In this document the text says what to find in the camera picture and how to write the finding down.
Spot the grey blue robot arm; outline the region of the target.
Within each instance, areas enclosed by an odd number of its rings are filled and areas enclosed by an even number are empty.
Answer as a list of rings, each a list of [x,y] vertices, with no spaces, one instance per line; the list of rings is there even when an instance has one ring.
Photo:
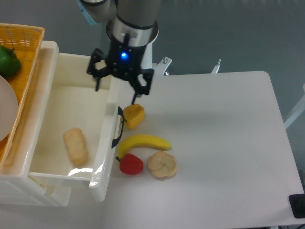
[[[80,0],[79,8],[87,23],[107,22],[109,52],[99,48],[91,54],[87,74],[98,91],[103,77],[112,75],[129,82],[134,98],[149,95],[154,69],[143,67],[148,44],[157,30],[159,0]]]

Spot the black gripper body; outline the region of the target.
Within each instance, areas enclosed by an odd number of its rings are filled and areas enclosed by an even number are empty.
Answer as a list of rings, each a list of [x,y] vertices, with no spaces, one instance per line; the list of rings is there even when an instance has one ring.
[[[125,35],[123,44],[114,41],[110,45],[108,55],[96,48],[91,54],[87,74],[95,77],[112,75],[123,81],[128,81],[135,93],[148,95],[150,93],[154,70],[141,67],[145,47],[128,47],[129,35]]]

